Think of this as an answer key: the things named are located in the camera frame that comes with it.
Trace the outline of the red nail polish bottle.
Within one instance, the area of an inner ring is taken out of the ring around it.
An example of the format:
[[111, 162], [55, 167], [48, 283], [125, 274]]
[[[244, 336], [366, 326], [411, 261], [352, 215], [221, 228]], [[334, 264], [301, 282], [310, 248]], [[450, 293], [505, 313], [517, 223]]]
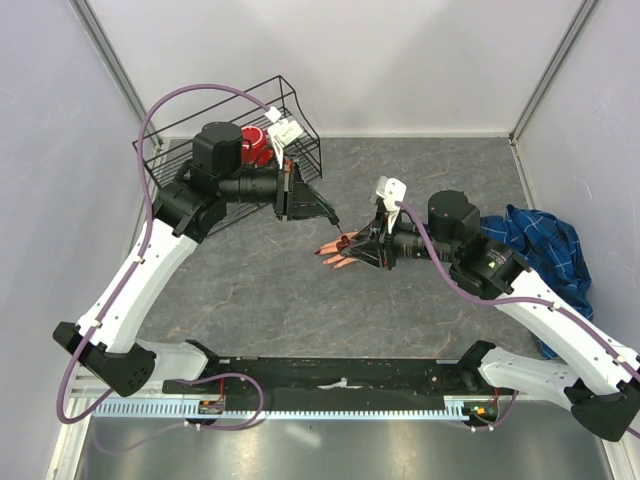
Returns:
[[349, 245], [350, 245], [351, 241], [349, 238], [344, 237], [341, 238], [337, 243], [336, 243], [336, 249], [338, 252], [342, 252], [344, 249], [346, 249]]

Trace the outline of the black nail polish cap brush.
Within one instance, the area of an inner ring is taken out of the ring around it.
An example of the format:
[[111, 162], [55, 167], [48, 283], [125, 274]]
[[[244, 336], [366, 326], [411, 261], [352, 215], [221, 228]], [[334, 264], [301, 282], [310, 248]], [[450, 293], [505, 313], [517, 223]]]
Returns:
[[336, 215], [332, 215], [329, 218], [330, 224], [335, 226], [339, 232], [343, 232], [342, 227], [340, 226], [340, 220]]

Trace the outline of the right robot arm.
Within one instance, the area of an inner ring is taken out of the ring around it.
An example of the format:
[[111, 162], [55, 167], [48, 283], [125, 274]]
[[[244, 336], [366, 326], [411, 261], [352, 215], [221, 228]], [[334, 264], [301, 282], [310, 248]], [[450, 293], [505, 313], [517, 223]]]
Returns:
[[341, 255], [385, 269], [400, 256], [427, 258], [456, 294], [509, 315], [559, 356], [535, 360], [478, 341], [457, 371], [465, 391], [492, 386], [534, 396], [610, 442], [629, 432], [639, 413], [638, 352], [579, 314], [514, 250], [482, 234], [480, 212], [464, 193], [433, 194], [426, 222], [390, 190], [375, 205], [365, 228], [341, 237]]

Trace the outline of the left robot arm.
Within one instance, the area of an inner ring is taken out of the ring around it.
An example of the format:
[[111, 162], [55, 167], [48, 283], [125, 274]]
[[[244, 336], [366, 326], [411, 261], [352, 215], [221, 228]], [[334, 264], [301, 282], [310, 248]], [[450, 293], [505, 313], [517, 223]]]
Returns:
[[77, 322], [60, 323], [54, 340], [122, 397], [149, 381], [185, 379], [198, 393], [215, 389], [220, 371], [205, 348], [194, 341], [146, 342], [138, 332], [168, 280], [225, 219], [229, 204], [269, 204], [279, 220], [326, 218], [338, 224], [334, 208], [285, 152], [303, 131], [295, 120], [270, 126], [263, 138], [275, 162], [256, 167], [242, 160], [255, 149], [239, 126], [205, 125], [192, 140], [190, 159], [159, 189], [150, 224], [112, 282]]

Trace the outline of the mannequin hand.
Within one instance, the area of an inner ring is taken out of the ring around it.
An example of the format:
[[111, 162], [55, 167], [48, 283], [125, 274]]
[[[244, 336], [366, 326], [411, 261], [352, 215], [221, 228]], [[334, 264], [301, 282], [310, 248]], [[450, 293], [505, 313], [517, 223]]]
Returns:
[[344, 257], [341, 251], [338, 249], [338, 243], [342, 242], [345, 238], [351, 239], [357, 234], [357, 231], [351, 231], [348, 233], [341, 233], [336, 239], [331, 240], [324, 245], [320, 246], [314, 254], [324, 258], [323, 264], [332, 266], [334, 269], [340, 269], [347, 265], [356, 262], [356, 259], [351, 257]]

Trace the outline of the red cup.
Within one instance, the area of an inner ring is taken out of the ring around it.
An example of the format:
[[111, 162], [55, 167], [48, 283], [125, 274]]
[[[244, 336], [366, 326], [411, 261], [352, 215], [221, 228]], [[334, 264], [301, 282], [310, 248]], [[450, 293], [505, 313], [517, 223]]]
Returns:
[[267, 133], [260, 127], [248, 125], [241, 128], [243, 164], [266, 167], [274, 155]]

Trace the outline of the blue plaid shirt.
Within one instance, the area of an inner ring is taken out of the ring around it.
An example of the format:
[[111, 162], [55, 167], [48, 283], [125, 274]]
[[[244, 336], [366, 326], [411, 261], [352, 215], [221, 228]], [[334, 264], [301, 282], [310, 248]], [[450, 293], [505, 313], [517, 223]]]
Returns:
[[592, 279], [576, 229], [542, 210], [511, 204], [502, 215], [480, 218], [482, 233], [519, 253], [545, 283], [587, 320], [593, 319], [588, 300]]

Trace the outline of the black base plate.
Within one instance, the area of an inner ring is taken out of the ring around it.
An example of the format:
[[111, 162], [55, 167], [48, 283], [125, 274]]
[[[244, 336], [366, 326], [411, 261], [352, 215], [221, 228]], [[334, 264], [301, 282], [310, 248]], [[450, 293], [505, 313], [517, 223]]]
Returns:
[[255, 379], [264, 407], [436, 407], [446, 396], [495, 395], [478, 373], [434, 359], [219, 357], [201, 377], [224, 373]]

